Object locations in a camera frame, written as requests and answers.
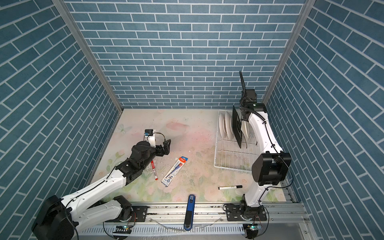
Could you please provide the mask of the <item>white square plate black rim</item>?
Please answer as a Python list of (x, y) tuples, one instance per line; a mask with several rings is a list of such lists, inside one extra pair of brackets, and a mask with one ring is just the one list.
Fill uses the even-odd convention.
[(244, 95), (246, 93), (246, 85), (245, 85), (242, 71), (239, 71), (239, 75), (240, 75), (240, 80), (241, 80), (241, 85), (242, 85), (242, 94)]

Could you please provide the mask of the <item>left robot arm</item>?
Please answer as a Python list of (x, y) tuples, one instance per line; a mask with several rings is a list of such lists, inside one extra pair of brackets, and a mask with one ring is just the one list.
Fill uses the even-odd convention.
[(132, 154), (102, 179), (64, 197), (46, 199), (32, 225), (39, 240), (70, 240), (79, 232), (109, 220), (129, 221), (132, 204), (123, 196), (97, 205), (108, 194), (137, 179), (151, 161), (170, 153), (171, 140), (154, 147), (147, 141), (132, 147)]

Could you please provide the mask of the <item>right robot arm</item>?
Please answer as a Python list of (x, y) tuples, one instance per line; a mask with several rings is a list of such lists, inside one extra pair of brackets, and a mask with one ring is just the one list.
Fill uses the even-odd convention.
[(256, 98), (255, 90), (242, 90), (241, 114), (256, 134), (261, 154), (252, 165), (254, 182), (243, 195), (240, 211), (245, 220), (255, 220), (259, 217), (263, 221), (265, 215), (262, 201), (270, 189), (277, 189), (278, 184), (286, 178), (292, 157), (278, 144), (270, 126), (267, 108), (263, 103), (258, 103)]

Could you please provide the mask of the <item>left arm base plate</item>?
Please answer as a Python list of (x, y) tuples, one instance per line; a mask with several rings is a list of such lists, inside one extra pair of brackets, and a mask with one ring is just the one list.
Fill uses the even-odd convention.
[(144, 222), (146, 220), (148, 206), (123, 207), (119, 215), (121, 222)]

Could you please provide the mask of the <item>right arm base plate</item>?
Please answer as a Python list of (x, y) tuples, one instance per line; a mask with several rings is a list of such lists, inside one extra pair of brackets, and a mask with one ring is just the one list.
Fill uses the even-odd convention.
[(235, 204), (224, 204), (223, 210), (226, 213), (227, 221), (266, 221), (267, 215), (262, 207), (249, 207)]

